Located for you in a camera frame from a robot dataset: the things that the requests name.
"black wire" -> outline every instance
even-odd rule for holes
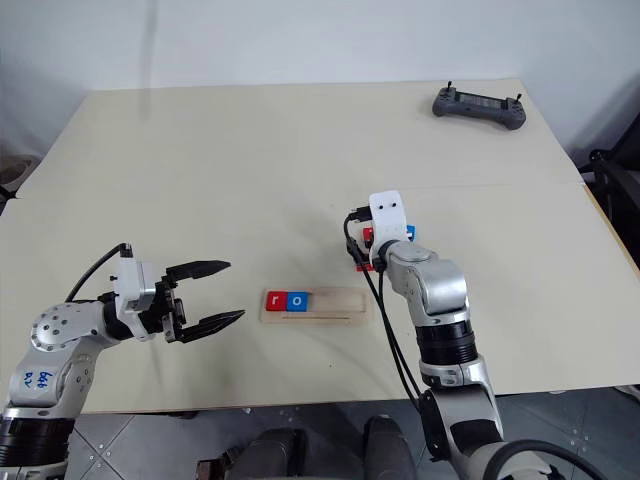
[[[345,236],[345,238],[347,240],[347,250],[354,257],[354,260],[356,261],[358,266],[362,269],[362,273],[364,274],[364,278],[367,281],[367,284],[369,285],[369,288],[371,289],[371,293],[373,294],[373,297],[375,298],[376,303],[378,304],[378,308],[380,309],[380,314],[382,315],[382,322],[384,324],[385,332],[387,334],[387,340],[389,342],[389,348],[391,348],[391,354],[393,356],[393,361],[396,364],[396,369],[398,370],[398,374],[400,375],[400,381],[402,382],[402,386],[404,387],[404,390],[407,393],[407,396],[409,397],[409,401],[413,405],[413,408],[415,408],[416,411],[418,413],[420,413],[420,407],[418,406],[418,402],[416,401],[416,399],[414,398],[413,394],[411,393],[411,389],[409,388],[409,385],[407,384],[407,381],[406,381],[405,376],[404,376],[404,372],[402,371],[402,366],[401,366],[400,362],[402,361],[402,364],[404,364],[404,365],[406,365],[407,362],[404,359],[404,355],[402,354],[402,351],[400,351],[400,349],[398,347],[398,342],[397,342],[397,340],[395,338],[395,335],[393,334],[393,330],[391,329],[391,323],[389,322],[389,317],[387,316],[387,313],[386,313],[386,311],[384,309],[384,304],[382,303],[382,301],[380,299],[380,296],[378,295],[378,292],[376,291],[376,287],[374,286],[373,281],[371,280],[371,276],[369,275],[369,272],[367,271],[366,265],[364,264],[364,261],[362,260],[362,256],[360,255],[360,250],[358,248],[357,242],[355,241],[355,239],[353,239],[349,235],[348,224],[349,224],[349,222],[351,220],[354,220],[354,218],[352,217],[352,215],[348,215],[347,218],[344,219],[344,223],[342,225],[342,229],[344,231],[344,236]],[[411,383],[415,384],[415,380],[413,380],[411,372],[408,372],[408,375],[411,378]]]
[[[498,480],[500,470],[502,470],[504,464],[507,463],[507,460],[518,453],[529,451],[549,453],[572,463],[594,480],[606,480],[605,476],[584,458],[558,445],[543,442],[542,440],[517,440],[501,447],[493,454],[489,463],[487,463],[487,468],[484,471],[482,480]]]
[[[384,273],[379,272],[378,273],[378,296],[380,297],[380,303],[382,305],[381,313],[383,313],[383,318],[386,317],[388,319],[389,317],[387,315],[387,308],[384,305],[383,285],[384,285]],[[391,327],[391,322],[389,322],[388,325],[389,325],[389,329],[387,330],[387,338],[393,344],[393,348],[400,354],[400,362],[402,362],[402,368],[404,369],[407,376],[409,377],[409,381],[411,382],[411,385],[413,386],[413,389],[415,390],[416,395],[419,397],[422,392],[420,391],[420,388],[418,387],[416,380],[413,378],[411,370],[409,370],[409,367],[407,366],[407,361],[405,360],[404,355],[402,355],[402,350],[400,349],[400,345],[398,345],[398,340],[396,339],[396,336],[393,332],[393,327]]]
[[[128,248],[129,248],[129,245],[127,245],[126,243],[121,243],[119,245],[116,245],[111,250],[109,250],[107,253],[105,253],[102,257],[100,257],[100,260],[98,260],[96,263],[91,265],[89,270],[84,272],[84,275],[82,275],[82,277],[80,277],[80,280],[78,280],[78,282],[75,284],[75,286],[71,289],[71,292],[69,292],[69,295],[67,295],[67,298],[65,298],[64,301],[65,302],[73,302],[73,298],[76,296],[76,294],[78,293],[80,288],[82,288],[82,285],[84,285],[84,282],[86,282],[87,279],[91,275],[93,275],[93,273],[98,268],[100,268],[102,266],[102,264],[104,264],[107,260],[109,260],[111,257],[113,257],[116,253],[119,253],[121,250],[128,249]]]

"beige tabletop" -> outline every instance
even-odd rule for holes
[[[91,93],[0,216],[0,395],[32,320],[114,244],[165,266],[223,259],[185,281],[191,321],[245,308],[197,342],[105,351],[85,411],[402,398],[379,316],[357,326],[265,325],[267,287],[364,286],[341,222],[400,190],[418,241],[464,270],[497,393],[637,383],[637,270],[518,80],[516,131],[436,118],[442,82]],[[114,265],[81,291],[110,289]],[[417,375],[402,298],[390,317]]]

